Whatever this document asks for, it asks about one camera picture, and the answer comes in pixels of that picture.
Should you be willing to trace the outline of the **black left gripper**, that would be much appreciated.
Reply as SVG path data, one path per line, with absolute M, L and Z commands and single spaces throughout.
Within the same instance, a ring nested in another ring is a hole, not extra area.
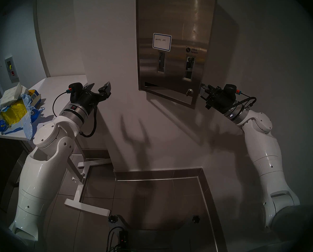
M 99 102 L 108 99 L 111 95 L 111 84 L 109 81 L 98 89 L 99 93 L 92 92 L 94 85 L 94 83 L 91 83 L 84 86 L 82 91 L 73 97 L 73 104 L 83 107 L 86 113 L 91 113 L 94 106 L 97 106 Z

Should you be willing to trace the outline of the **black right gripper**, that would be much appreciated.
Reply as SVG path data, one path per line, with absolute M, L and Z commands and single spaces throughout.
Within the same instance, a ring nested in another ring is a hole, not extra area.
M 201 93 L 201 98 L 206 100 L 205 107 L 209 110 L 214 108 L 220 113 L 226 113 L 227 107 L 231 107 L 236 102 L 236 86 L 212 87 L 201 83 L 200 90 L 205 91 Z

